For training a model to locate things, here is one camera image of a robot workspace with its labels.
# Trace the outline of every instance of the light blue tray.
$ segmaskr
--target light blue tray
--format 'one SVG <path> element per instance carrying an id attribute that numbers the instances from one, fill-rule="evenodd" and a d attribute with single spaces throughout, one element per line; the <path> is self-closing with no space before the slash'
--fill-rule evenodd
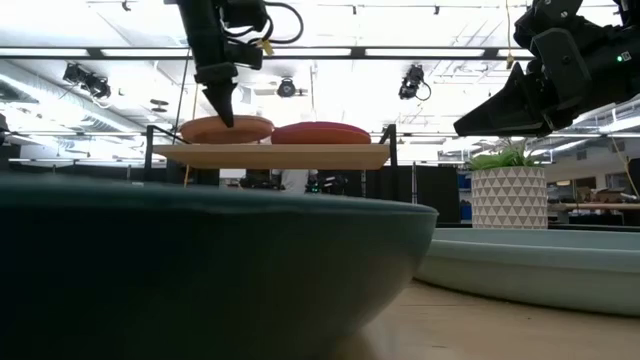
<path id="1" fill-rule="evenodd" d="M 451 289 L 575 310 L 640 315 L 640 235 L 436 229 L 416 278 Z"/>

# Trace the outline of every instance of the wooden board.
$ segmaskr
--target wooden board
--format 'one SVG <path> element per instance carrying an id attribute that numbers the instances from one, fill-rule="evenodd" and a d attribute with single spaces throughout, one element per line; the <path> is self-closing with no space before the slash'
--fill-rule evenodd
<path id="1" fill-rule="evenodd" d="M 413 283 L 331 360 L 635 360 L 640 319 L 562 311 Z"/>
<path id="2" fill-rule="evenodd" d="M 387 145 L 156 145 L 153 152 L 198 169 L 377 170 Z"/>
<path id="3" fill-rule="evenodd" d="M 549 211 L 571 210 L 640 210 L 640 204 L 587 203 L 587 204 L 549 204 Z"/>

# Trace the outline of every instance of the teal bowl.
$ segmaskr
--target teal bowl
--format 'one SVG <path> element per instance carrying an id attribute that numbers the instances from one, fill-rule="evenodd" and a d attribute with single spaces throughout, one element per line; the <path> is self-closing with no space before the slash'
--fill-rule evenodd
<path id="1" fill-rule="evenodd" d="M 307 359 L 374 318 L 437 212 L 341 197 L 0 180 L 0 358 Z"/>

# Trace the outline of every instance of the large bowl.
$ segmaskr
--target large bowl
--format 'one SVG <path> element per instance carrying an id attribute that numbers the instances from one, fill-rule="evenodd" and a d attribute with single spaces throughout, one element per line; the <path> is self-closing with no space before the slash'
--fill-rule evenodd
<path id="1" fill-rule="evenodd" d="M 0 180 L 0 358 L 306 359 L 375 317 L 435 210 Z"/>
<path id="2" fill-rule="evenodd" d="M 466 292 L 640 316 L 640 234 L 437 229 L 416 274 Z"/>

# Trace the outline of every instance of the red plate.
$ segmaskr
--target red plate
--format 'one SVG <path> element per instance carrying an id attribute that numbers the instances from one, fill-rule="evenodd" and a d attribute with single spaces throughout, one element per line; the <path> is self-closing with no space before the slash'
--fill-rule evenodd
<path id="1" fill-rule="evenodd" d="M 371 136 L 355 126 L 332 122 L 302 122 L 274 130 L 272 144 L 371 144 Z"/>

